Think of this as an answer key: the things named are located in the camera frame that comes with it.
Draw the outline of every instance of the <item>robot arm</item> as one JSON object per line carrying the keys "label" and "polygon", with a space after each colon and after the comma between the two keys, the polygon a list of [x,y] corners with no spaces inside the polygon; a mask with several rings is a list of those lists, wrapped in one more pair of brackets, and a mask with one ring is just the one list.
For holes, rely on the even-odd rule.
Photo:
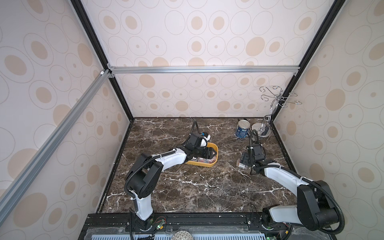
{"label": "robot arm", "polygon": [[195,124],[197,127],[195,121],[188,139],[181,145],[158,155],[142,153],[125,177],[124,190],[134,201],[135,212],[143,229],[150,227],[149,219],[153,214],[151,193],[157,185],[161,172],[198,157],[212,159],[217,154],[212,147],[207,147],[209,134],[193,133]]}
{"label": "robot arm", "polygon": [[288,222],[301,224],[311,231],[327,231],[323,228],[340,222],[337,232],[340,233],[343,230],[343,213],[326,182],[321,180],[314,182],[300,177],[294,172],[289,172],[289,169],[280,164],[267,159],[257,161],[253,169],[277,181],[297,196],[297,206],[274,205],[264,208],[262,213],[264,224]]}

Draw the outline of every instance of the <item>aluminum frame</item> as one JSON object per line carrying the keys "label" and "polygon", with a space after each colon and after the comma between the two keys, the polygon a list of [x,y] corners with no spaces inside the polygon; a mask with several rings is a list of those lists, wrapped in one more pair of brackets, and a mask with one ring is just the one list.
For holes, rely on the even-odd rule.
{"label": "aluminum frame", "polygon": [[270,73],[300,70],[296,65],[281,66],[172,66],[172,67],[117,67],[108,65],[112,74],[131,73]]}

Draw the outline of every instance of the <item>marble tabletop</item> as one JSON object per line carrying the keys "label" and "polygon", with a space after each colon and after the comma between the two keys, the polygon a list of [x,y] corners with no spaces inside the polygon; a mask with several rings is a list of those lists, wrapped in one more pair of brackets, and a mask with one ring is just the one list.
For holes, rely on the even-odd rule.
{"label": "marble tabletop", "polygon": [[[295,205],[296,196],[279,183],[236,166],[249,138],[234,136],[237,118],[196,118],[201,131],[218,146],[213,167],[188,164],[165,170],[152,193],[154,212],[250,212],[270,205]],[[251,124],[260,119],[248,118]],[[128,212],[133,207],[126,195],[124,177],[142,152],[159,154],[182,143],[192,125],[189,118],[135,119],[102,213]],[[276,137],[261,141],[270,158],[287,167]]]}

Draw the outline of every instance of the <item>patterned wall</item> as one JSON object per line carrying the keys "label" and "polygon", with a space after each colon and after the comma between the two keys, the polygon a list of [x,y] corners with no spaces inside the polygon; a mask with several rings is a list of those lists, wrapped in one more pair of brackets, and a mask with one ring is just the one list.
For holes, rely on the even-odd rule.
{"label": "patterned wall", "polygon": [[83,0],[115,66],[298,64],[333,0]]}
{"label": "patterned wall", "polygon": [[162,73],[116,76],[135,117],[263,117],[269,113],[271,100],[261,99],[260,87],[277,85],[285,89],[292,75]]}
{"label": "patterned wall", "polygon": [[127,127],[107,80],[0,227],[0,240],[77,240]]}
{"label": "patterned wall", "polygon": [[384,0],[350,1],[276,121],[298,170],[330,184],[346,239],[383,239]]}
{"label": "patterned wall", "polygon": [[0,196],[98,76],[66,0],[2,1]]}

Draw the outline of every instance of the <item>beige circle pattern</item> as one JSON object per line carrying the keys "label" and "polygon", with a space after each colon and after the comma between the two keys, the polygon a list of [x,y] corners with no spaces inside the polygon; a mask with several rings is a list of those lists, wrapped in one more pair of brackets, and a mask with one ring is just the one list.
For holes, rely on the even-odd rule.
{"label": "beige circle pattern", "polygon": [[[102,67],[68,1],[54,0],[47,3],[43,0],[22,0],[2,10],[7,12],[9,28],[17,29],[5,31],[2,26],[0,30],[0,104],[4,109],[12,111],[3,112],[5,116],[13,116],[2,118],[6,121],[3,124],[8,127],[0,128],[2,139],[6,141],[0,147],[0,188],[3,191],[12,183],[3,181],[3,178],[12,179],[20,174],[70,111],[76,99],[99,76]],[[114,94],[111,95],[108,81],[106,84],[108,98],[116,99]],[[63,234],[71,233],[71,236],[75,236],[79,233],[84,217],[94,211],[90,209],[89,202],[86,201],[84,205],[84,202],[79,201],[84,195],[80,194],[81,187],[88,184],[88,169],[96,164],[96,158],[90,159],[86,155],[83,155],[83,159],[79,157],[85,154],[85,142],[79,137],[87,137],[87,133],[95,137],[94,125],[101,121],[104,108],[112,111],[111,105],[115,106],[112,121],[116,121],[117,110],[121,113],[119,134],[127,127],[127,118],[118,102],[103,98],[102,90],[98,95],[102,102],[93,101],[65,136],[39,177],[5,221],[7,230],[0,233],[1,239],[54,239],[54,236],[61,238]],[[115,160],[120,144],[119,134],[109,134],[98,143],[98,148],[108,149],[108,162],[100,168],[100,175],[108,173]],[[95,194],[97,204],[100,197],[97,192],[99,184],[91,187],[86,199]],[[71,212],[78,208],[76,202],[84,206]]]}
{"label": "beige circle pattern", "polygon": [[[317,7],[315,12],[326,6],[323,2],[305,1],[305,5]],[[288,123],[294,121],[298,126],[301,119],[296,113],[305,111],[305,122],[296,131],[306,142],[302,148],[295,144],[295,149],[288,152],[294,156],[298,172],[312,169],[311,177],[318,179],[324,173],[324,181],[334,187],[332,192],[346,216],[346,227],[338,239],[382,238],[383,3],[350,1],[346,5],[293,89],[302,96],[303,105],[294,112],[283,109],[275,120],[288,150],[296,136],[286,132]],[[328,118],[321,121],[319,115]]]}

